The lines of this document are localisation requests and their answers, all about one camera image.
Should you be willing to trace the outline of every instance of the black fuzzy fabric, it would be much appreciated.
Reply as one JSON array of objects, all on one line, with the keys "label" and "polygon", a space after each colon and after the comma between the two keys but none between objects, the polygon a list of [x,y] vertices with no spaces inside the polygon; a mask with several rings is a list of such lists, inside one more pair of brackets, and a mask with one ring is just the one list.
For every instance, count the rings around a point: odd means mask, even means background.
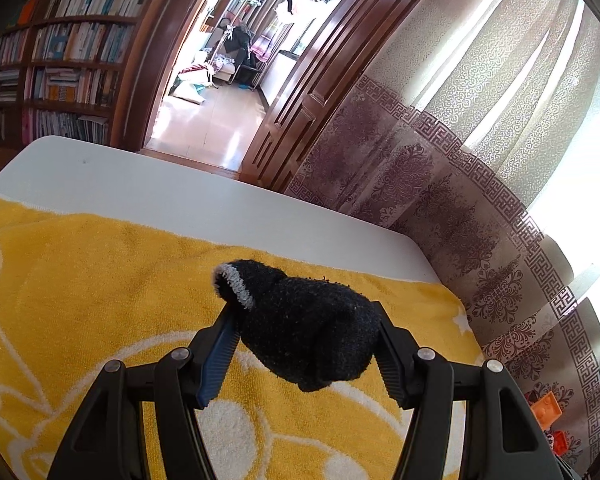
[{"label": "black fuzzy fabric", "polygon": [[[244,312],[242,341],[277,376],[312,392],[355,379],[369,365],[380,318],[367,298],[348,286],[290,278],[253,260],[230,265],[254,299]],[[235,301],[233,284],[214,276],[219,295]]]}]

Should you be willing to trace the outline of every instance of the door panel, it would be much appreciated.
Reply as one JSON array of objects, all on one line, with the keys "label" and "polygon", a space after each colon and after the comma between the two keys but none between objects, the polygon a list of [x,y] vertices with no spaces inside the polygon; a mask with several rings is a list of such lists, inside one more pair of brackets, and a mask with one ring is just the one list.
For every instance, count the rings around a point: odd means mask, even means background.
[{"label": "door panel", "polygon": [[358,75],[419,1],[342,0],[267,112],[240,179],[284,191]]}]

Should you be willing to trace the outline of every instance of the bookshelf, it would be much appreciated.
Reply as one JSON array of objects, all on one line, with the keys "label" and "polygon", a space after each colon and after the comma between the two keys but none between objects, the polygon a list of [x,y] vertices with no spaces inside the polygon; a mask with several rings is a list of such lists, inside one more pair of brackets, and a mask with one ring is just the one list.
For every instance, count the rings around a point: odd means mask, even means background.
[{"label": "bookshelf", "polygon": [[168,0],[30,0],[0,38],[0,146],[44,135],[121,147]]}]

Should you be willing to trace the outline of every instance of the orange plastic toy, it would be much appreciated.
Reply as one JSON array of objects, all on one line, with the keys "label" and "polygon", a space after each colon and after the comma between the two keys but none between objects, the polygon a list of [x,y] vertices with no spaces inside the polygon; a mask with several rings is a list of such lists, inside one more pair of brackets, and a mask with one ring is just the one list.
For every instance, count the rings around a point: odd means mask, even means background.
[{"label": "orange plastic toy", "polygon": [[547,430],[562,415],[558,401],[551,391],[533,404],[531,411],[534,412],[542,431]]},{"label": "orange plastic toy", "polygon": [[557,456],[564,455],[569,450],[569,444],[567,444],[567,437],[563,431],[554,431],[554,453]]}]

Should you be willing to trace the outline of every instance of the yellow blanket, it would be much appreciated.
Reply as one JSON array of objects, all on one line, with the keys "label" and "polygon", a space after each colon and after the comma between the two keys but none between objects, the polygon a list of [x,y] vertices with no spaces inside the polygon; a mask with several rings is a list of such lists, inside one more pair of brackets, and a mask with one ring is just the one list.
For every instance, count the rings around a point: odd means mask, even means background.
[{"label": "yellow blanket", "polygon": [[[214,321],[222,301],[211,286],[212,269],[236,258],[350,285],[381,301],[420,344],[459,362],[482,357],[461,302],[441,285],[0,200],[0,452],[19,478],[45,478],[64,430],[107,360],[158,360]],[[462,407],[454,413],[461,421]],[[375,363],[352,383],[302,394],[243,345],[219,398],[200,412],[219,479],[387,479],[409,418],[387,396]],[[458,476],[457,422],[449,479]],[[151,416],[145,425],[153,478],[163,478]]]}]

